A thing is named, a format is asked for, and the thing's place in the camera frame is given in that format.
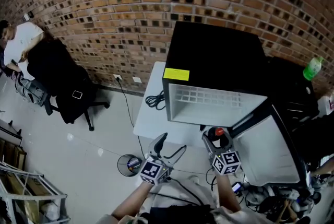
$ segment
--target human arm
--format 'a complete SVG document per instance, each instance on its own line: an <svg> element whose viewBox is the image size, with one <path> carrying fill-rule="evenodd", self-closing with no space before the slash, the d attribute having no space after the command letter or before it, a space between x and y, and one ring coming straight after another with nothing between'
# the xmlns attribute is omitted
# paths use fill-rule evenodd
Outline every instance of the human arm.
<svg viewBox="0 0 334 224"><path fill-rule="evenodd" d="M134 217L138 214L143 202L145 201L153 185L142 182L138 188L136 188L129 197L127 197L113 212L112 216L118 220L121 220L124 216Z"/></svg>
<svg viewBox="0 0 334 224"><path fill-rule="evenodd" d="M219 175L216 173L219 205L223 206L232 212L240 211L241 207L232 190L232 186L227 175Z"/></svg>
<svg viewBox="0 0 334 224"><path fill-rule="evenodd" d="M14 71L21 72L21 69L14 63L9 63L6 66Z"/></svg>
<svg viewBox="0 0 334 224"><path fill-rule="evenodd" d="M44 35L44 33L40 33L39 35L37 35L36 37L34 37L32 40L31 40L31 42L30 42L30 44L28 45L28 47L24 50L24 51L22 51L22 53L21 53L21 59L20 59L20 63L21 62L24 62L26 59L27 59L27 57L28 57L28 53L29 53L29 51L33 48L33 47L35 47L43 38L45 37L45 35Z"/></svg>
<svg viewBox="0 0 334 224"><path fill-rule="evenodd" d="M334 157L330 158L326 163L324 163L321 167L311 173L312 176L322 175L334 170Z"/></svg>

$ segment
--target green bottle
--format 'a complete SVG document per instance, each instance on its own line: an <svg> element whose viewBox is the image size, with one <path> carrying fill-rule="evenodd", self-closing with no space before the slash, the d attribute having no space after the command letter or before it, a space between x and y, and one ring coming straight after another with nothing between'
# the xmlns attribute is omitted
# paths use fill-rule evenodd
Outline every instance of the green bottle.
<svg viewBox="0 0 334 224"><path fill-rule="evenodd" d="M303 70L304 77L311 81L321 70L321 63L324 58L322 57L314 57L309 64Z"/></svg>

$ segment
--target brick wall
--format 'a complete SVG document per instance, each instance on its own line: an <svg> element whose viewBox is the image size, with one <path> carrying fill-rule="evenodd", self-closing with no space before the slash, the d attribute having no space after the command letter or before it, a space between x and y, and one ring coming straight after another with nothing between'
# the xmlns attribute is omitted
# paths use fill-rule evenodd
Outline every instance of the brick wall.
<svg viewBox="0 0 334 224"><path fill-rule="evenodd" d="M318 93L334 85L334 0L1 0L0 17L34 22L67 45L101 84L143 91L155 61L164 61L175 21L202 22L257 34L265 53L306 65L324 57ZM132 76L142 78L134 83Z"/></svg>

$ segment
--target black office chair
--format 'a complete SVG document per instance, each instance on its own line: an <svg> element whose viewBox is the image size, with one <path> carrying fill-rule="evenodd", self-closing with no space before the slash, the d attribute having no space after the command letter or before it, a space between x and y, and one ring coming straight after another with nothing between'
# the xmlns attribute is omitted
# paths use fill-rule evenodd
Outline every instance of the black office chair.
<svg viewBox="0 0 334 224"><path fill-rule="evenodd" d="M109 104L94 102L97 87L90 80L87 71L78 66L70 57L65 46L59 41L41 41L28 54L28 72L43 85L48 93L44 103L48 115L59 112L67 123L85 115L89 130L94 131L88 108ZM50 104L50 97L56 96L57 106Z"/></svg>

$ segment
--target hand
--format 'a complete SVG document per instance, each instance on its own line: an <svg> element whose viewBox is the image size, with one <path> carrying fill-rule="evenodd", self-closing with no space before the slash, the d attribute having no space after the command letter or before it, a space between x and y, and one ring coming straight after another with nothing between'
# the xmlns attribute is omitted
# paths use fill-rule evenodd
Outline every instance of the hand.
<svg viewBox="0 0 334 224"><path fill-rule="evenodd" d="M19 60L19 63L23 63L23 62L26 61L26 59L28 57L28 53L29 53L28 50L22 51L22 53L21 53L21 59Z"/></svg>

